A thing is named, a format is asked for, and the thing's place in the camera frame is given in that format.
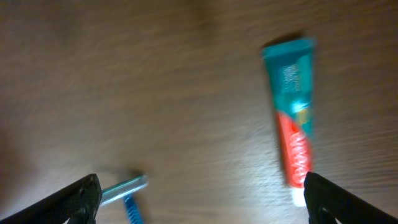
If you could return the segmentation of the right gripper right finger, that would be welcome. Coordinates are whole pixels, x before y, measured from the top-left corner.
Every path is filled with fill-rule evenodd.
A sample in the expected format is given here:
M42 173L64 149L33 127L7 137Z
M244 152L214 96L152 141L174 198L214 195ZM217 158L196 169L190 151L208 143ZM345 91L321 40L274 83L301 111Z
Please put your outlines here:
M309 224L397 224L397 218L314 172L307 173L303 194Z

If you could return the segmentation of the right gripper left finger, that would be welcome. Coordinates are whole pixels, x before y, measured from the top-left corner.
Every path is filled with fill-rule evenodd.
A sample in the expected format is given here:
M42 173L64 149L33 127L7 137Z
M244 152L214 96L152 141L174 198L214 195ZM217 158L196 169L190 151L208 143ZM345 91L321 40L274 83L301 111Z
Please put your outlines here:
M95 223L101 198L102 189L98 176L90 174L1 220L1 223Z

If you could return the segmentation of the red green toothpaste tube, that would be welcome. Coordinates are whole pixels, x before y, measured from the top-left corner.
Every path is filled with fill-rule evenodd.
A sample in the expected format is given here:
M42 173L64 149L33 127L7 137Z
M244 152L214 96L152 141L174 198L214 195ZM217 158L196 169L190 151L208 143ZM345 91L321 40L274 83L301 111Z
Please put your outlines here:
M313 170L313 54L315 40L301 38L262 50L269 77L285 181L293 204L306 206L304 180Z

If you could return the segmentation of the blue disposable razor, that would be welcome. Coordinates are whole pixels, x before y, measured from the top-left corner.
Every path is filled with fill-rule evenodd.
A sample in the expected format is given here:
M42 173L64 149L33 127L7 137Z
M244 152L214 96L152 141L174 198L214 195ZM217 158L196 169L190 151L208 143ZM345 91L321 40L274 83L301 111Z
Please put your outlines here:
M124 204L129 223L144 224L144 219L134 198L134 194L147 187L147 185L147 176L145 174L139 174L134 178L110 186L102 190L102 198L99 206L103 207L121 200Z

